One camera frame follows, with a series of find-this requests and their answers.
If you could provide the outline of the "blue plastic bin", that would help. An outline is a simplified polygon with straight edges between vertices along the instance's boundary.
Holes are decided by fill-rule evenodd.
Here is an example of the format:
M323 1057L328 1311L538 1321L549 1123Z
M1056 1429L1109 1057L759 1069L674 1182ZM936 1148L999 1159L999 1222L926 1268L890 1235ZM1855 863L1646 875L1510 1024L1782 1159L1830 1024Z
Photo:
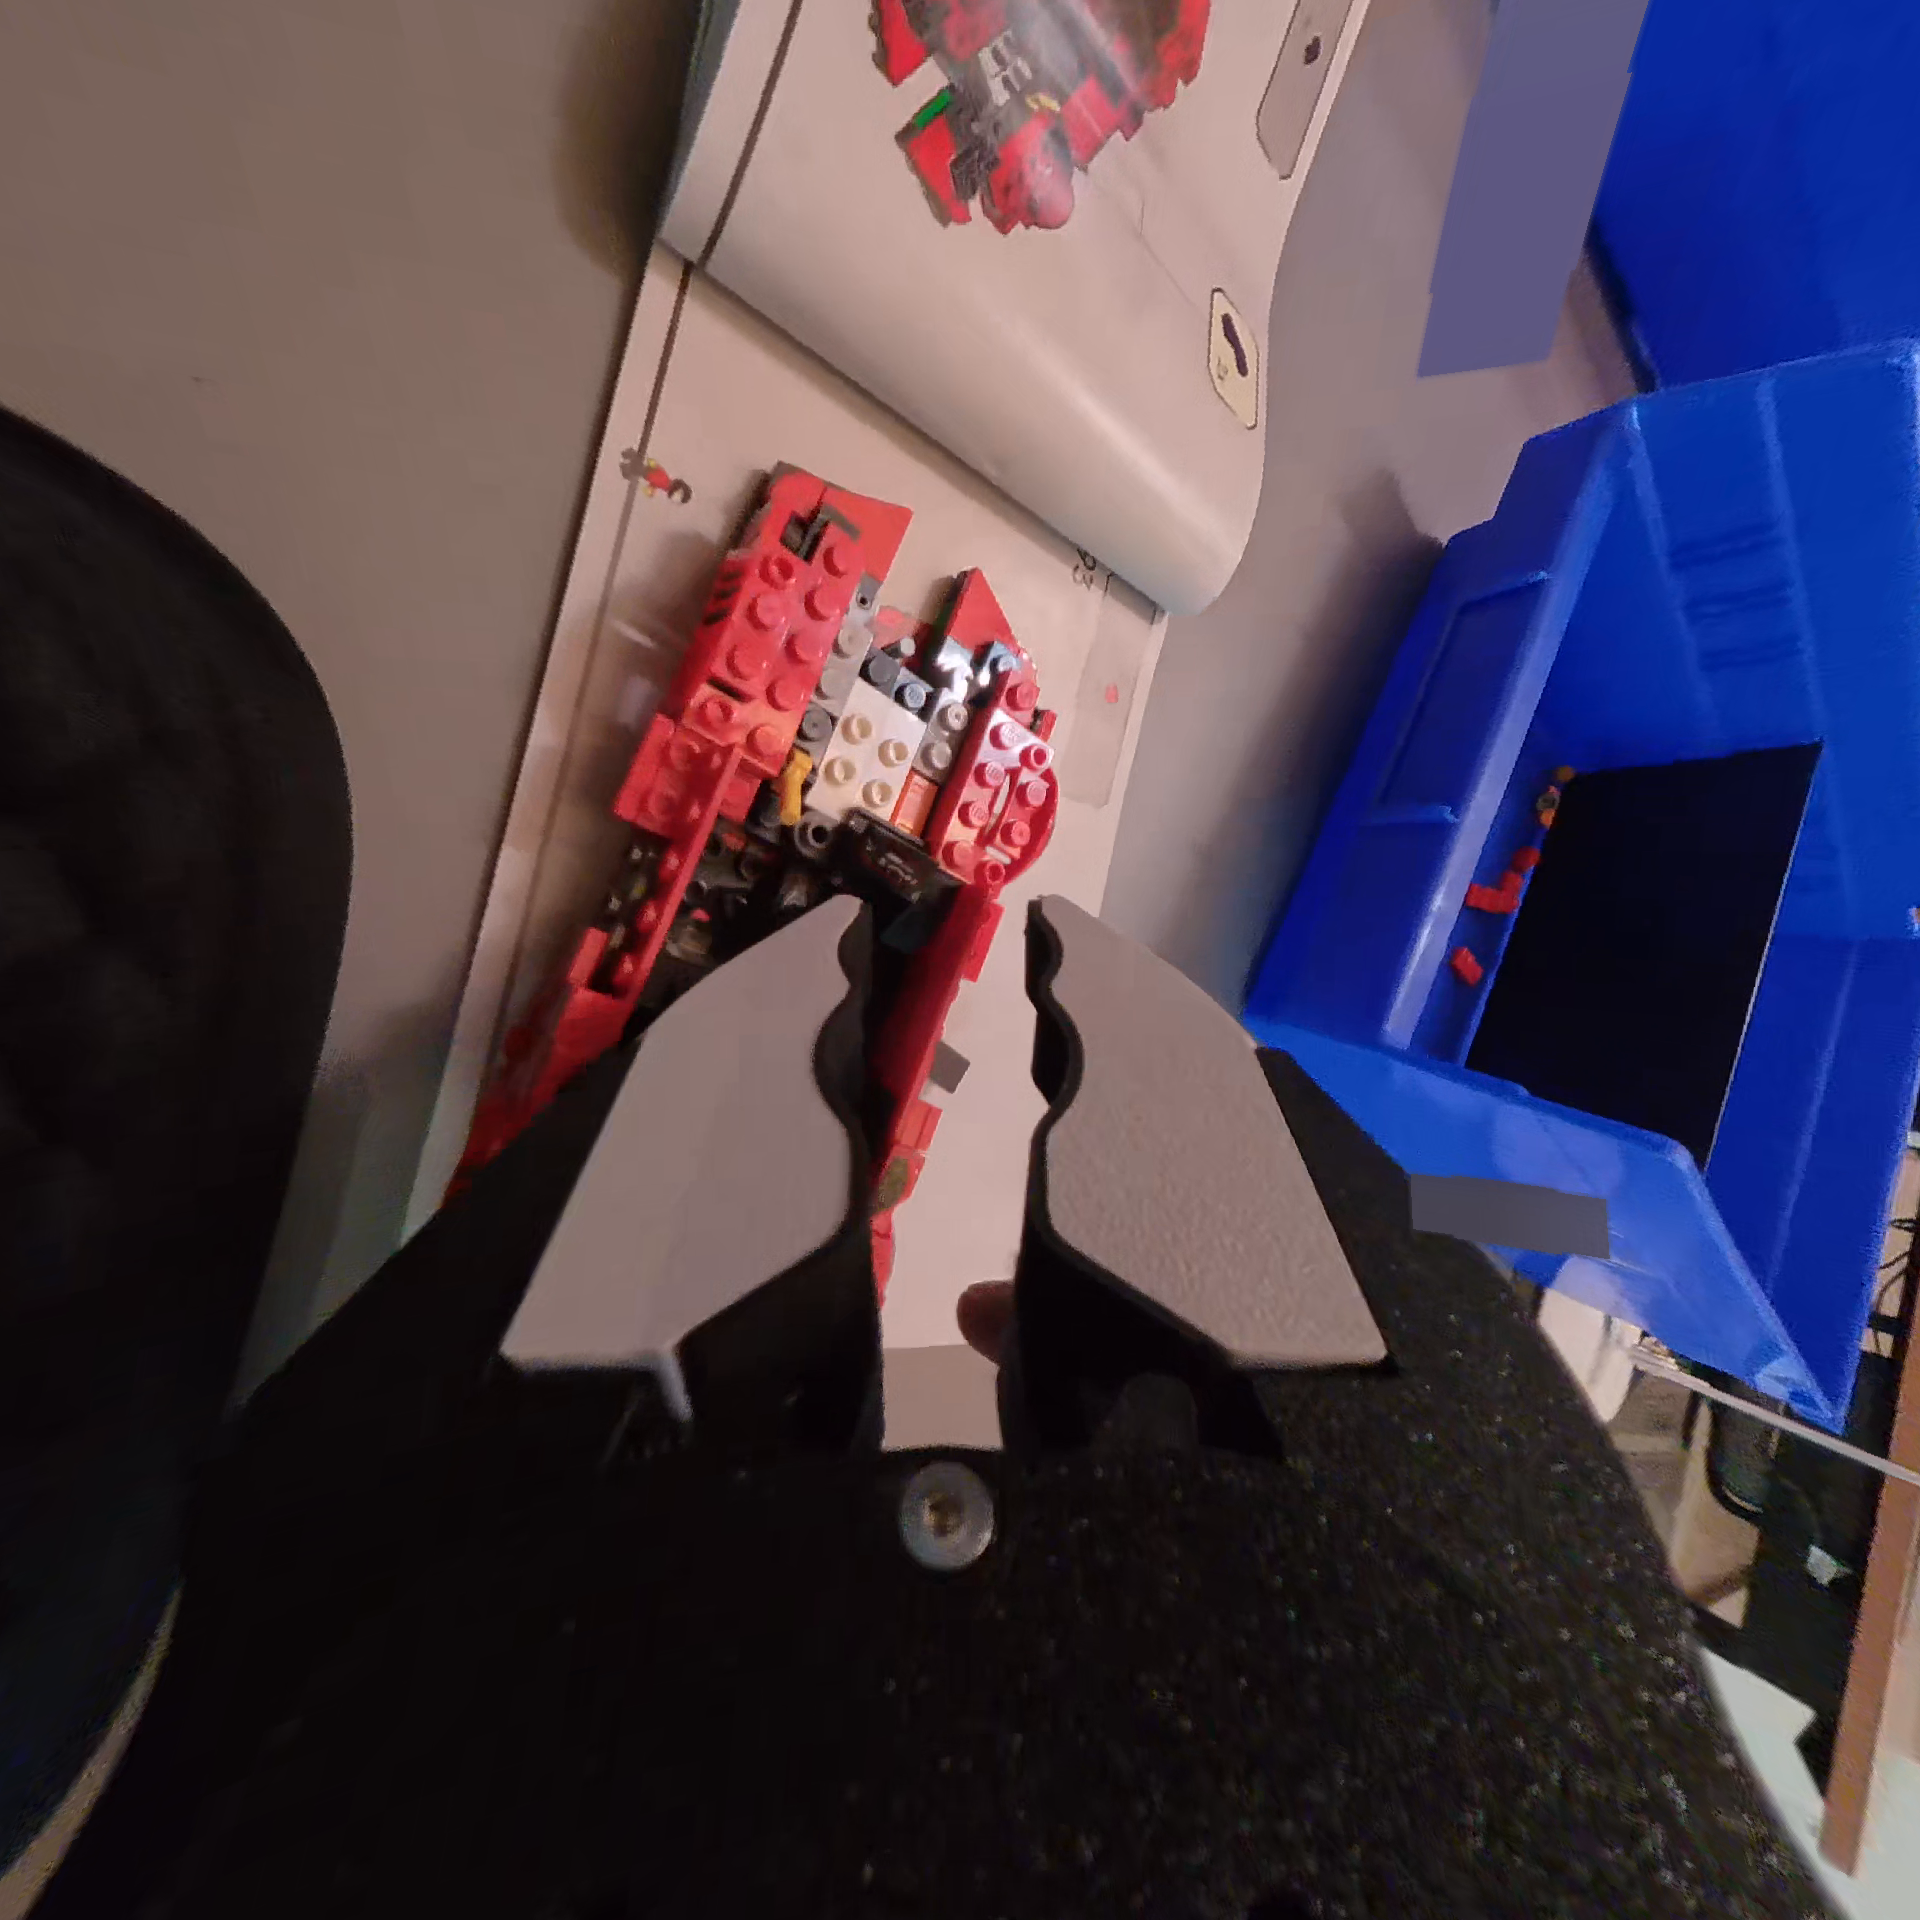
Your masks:
M1519 914L1465 914L1529 837ZM1241 1024L1409 1175L1591 1190L1604 1252L1510 1252L1534 1285L1842 1429L1920 1101L1920 343L1534 432Z
M1920 337L1920 9L1646 0L1591 204L1656 383Z

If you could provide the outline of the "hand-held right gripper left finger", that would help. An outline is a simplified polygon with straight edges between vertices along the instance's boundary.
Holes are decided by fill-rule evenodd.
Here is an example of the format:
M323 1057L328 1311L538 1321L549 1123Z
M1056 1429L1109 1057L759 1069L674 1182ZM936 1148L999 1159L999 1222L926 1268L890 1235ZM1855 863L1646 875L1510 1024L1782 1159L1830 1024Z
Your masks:
M577 1069L499 1159L499 1374L660 1448L882 1448L871 901L832 899Z

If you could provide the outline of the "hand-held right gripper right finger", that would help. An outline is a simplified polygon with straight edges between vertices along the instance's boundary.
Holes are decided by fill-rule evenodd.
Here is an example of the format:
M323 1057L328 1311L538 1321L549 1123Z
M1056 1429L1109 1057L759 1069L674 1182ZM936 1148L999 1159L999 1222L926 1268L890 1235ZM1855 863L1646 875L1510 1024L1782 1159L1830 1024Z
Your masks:
M1381 1388L1395 1344L1252 1043L1073 899L1025 914L1025 994L1007 1448L1279 1459L1279 1388Z

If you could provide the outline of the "black dimpled wrist rest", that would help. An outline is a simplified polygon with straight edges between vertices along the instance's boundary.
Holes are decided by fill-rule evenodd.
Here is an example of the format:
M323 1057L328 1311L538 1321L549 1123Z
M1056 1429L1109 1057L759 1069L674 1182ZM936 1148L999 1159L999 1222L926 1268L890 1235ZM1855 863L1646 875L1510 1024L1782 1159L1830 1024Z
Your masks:
M354 919L283 605L0 413L0 1855L113 1732L266 1300Z

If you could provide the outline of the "brown wooden board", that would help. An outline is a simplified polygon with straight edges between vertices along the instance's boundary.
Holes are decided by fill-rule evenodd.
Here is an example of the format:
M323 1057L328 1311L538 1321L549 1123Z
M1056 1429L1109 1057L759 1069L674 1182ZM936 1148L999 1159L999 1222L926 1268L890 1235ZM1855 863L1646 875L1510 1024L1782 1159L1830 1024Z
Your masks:
M1855 1876L1855 1855L1860 1855L1912 1569L1920 1569L1920 1325L1903 1340L1894 1427L1885 1427L1885 1462L1881 1462L1881 1524L1873 1524L1855 1652L1850 1652L1830 1773L1827 1773L1819 1855L1830 1876Z

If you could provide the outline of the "white instruction booklet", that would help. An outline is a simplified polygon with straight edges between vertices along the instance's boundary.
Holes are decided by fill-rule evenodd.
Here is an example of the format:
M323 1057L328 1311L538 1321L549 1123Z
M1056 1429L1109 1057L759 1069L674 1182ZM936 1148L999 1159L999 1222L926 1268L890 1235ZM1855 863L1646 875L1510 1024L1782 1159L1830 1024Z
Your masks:
M634 835L609 803L771 476L802 468L906 504L882 605L926 627L948 573L983 565L1056 712L1056 835L999 888L983 980L943 1018L936 1148L894 1211L906 1254L948 1268L963 1285L1025 1252L1025 1171L1048 1113L1025 914L1036 899L1098 914L1119 835L1109 784L1144 727L1135 674L1160 665L1170 605L1227 589L1252 518L1263 450L1241 425L1263 408L1263 367L1252 402L1227 402L1211 350L1248 337L1263 359L1297 218L1252 154L1268 32L1211 22L1201 0L1170 9L1149 58L1107 0L1056 9L1048 32L1087 32L1087 66L1109 82L1065 86L1048 72L1065 58L1025 51L995 0L707 0L609 408L618 468L591 484L456 1018L471 1069L456 1125L471 1140L506 1029L621 863ZM530 1280L499 1159L471 1182L446 1171L443 1211L379 1280L422 1311L413 1364L431 1374L413 1388L431 1412L538 1412L499 1374ZM660 1440L609 1412L584 1429L618 1459Z

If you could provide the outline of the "red toy brick car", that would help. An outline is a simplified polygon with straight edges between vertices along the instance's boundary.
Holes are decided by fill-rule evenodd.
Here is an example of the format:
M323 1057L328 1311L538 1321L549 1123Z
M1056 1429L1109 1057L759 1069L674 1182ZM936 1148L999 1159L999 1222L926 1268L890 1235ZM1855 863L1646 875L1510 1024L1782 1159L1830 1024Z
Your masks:
M778 468L715 565L689 653L609 803L621 853L556 980L506 1029L456 1182L584 1061L827 899L871 914L871 1280L936 1148L936 1057L999 899L1056 835L1056 712L983 565L882 605L913 511Z

